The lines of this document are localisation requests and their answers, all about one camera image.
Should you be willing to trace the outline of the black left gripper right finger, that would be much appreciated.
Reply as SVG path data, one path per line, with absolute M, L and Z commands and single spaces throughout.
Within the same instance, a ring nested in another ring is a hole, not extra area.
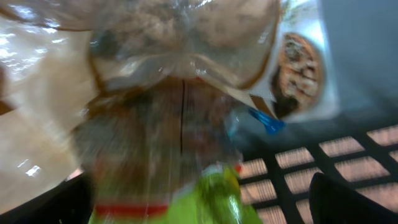
M 319 172 L 308 199 L 314 224 L 397 224 L 396 213 Z

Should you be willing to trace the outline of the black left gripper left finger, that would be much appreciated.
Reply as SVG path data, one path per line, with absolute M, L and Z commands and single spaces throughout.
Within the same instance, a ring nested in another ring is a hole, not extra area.
M 88 223 L 93 211 L 93 183 L 87 174 L 64 181 L 54 189 L 1 215 L 1 224 Z

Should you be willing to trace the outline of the green snack bag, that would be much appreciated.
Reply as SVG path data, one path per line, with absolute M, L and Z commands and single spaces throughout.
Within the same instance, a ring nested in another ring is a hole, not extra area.
M 259 223 L 229 137 L 241 102 L 197 80 L 100 95 L 73 130 L 95 187 L 90 223 Z

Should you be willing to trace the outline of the blue snack bar wrapper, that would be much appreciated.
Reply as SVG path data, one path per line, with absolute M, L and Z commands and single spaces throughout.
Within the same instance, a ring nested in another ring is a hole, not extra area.
M 256 120 L 260 121 L 264 127 L 265 130 L 269 134 L 275 134 L 278 131 L 280 131 L 282 128 L 285 127 L 285 123 L 281 120 L 274 119 L 271 116 L 255 109 L 248 109 L 248 113 L 255 118 Z

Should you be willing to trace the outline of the beige cookie bag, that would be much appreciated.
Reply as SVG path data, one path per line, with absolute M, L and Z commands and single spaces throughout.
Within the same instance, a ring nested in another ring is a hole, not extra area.
M 1 102 L 14 105 L 60 147 L 77 112 L 99 92 L 147 88 L 177 72 L 196 75 L 242 103 L 275 114 L 271 73 L 282 37 L 317 50 L 324 84 L 291 123 L 339 112 L 319 1 L 2 1 Z

